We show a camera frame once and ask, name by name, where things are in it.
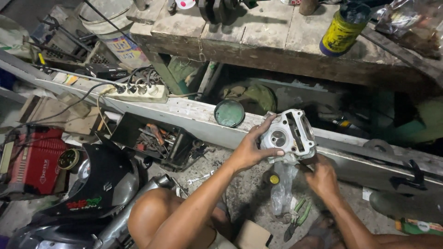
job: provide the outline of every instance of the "gauge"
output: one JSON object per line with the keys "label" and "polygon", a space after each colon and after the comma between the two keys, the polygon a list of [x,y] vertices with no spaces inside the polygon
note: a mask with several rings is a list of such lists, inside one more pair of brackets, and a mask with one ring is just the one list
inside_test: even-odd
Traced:
{"label": "gauge", "polygon": [[78,178],[80,180],[86,180],[89,177],[89,173],[91,171],[91,165],[89,163],[89,159],[83,161],[78,169]]}

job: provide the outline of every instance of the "green-handled pliers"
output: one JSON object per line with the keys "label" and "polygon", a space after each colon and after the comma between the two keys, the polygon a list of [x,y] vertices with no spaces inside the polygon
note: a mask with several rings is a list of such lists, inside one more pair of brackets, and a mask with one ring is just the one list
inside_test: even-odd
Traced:
{"label": "green-handled pliers", "polygon": [[[298,211],[300,211],[300,208],[303,206],[303,204],[305,202],[306,202],[305,198],[301,199],[299,201],[299,203],[297,203],[297,205],[295,206],[294,211],[296,213],[298,213]],[[307,205],[303,215],[301,217],[299,217],[297,215],[296,218],[291,219],[291,223],[289,224],[288,229],[286,229],[286,232],[284,232],[284,236],[283,236],[284,242],[288,242],[292,238],[292,235],[294,234],[296,228],[303,224],[303,222],[306,220],[306,218],[309,214],[309,211],[311,210],[311,206],[312,206],[312,203],[308,202],[308,205]]]}

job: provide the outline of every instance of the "power strip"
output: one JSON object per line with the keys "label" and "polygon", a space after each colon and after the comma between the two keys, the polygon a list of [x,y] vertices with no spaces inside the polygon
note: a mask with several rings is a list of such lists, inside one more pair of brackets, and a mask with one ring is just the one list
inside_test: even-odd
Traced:
{"label": "power strip", "polygon": [[123,101],[152,103],[166,103],[168,99],[169,90],[164,85],[153,85],[151,88],[148,88],[146,85],[138,85],[135,87],[135,84],[131,84],[132,87],[136,88],[136,91],[133,93],[127,88],[126,83],[117,84],[125,87],[125,91],[123,93],[118,93],[117,89],[111,86],[110,89],[103,91],[107,92],[103,96]]}

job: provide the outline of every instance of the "motorcycle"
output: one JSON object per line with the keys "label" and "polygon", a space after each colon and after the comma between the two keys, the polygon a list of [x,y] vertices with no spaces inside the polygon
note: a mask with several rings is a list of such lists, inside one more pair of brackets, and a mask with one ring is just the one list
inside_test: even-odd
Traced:
{"label": "motorcycle", "polygon": [[165,174],[140,182],[143,169],[110,140],[83,144],[87,155],[67,198],[40,210],[17,230],[6,249],[128,249],[134,243],[127,220],[136,200],[159,187],[172,188]]}

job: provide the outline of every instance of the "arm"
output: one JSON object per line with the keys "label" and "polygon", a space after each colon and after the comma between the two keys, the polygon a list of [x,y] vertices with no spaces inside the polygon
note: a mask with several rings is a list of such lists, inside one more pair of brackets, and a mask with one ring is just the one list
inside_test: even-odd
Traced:
{"label": "arm", "polygon": [[160,226],[145,249],[186,249],[209,220],[217,201],[232,179],[269,156],[282,156],[279,149],[259,150],[256,140],[267,131],[276,115],[252,127],[238,148],[216,172],[197,188]]}
{"label": "arm", "polygon": [[340,194],[337,175],[328,159],[320,154],[315,155],[313,159],[314,171],[304,165],[300,166],[300,170],[304,172],[309,186],[334,216],[347,248],[382,248]]}

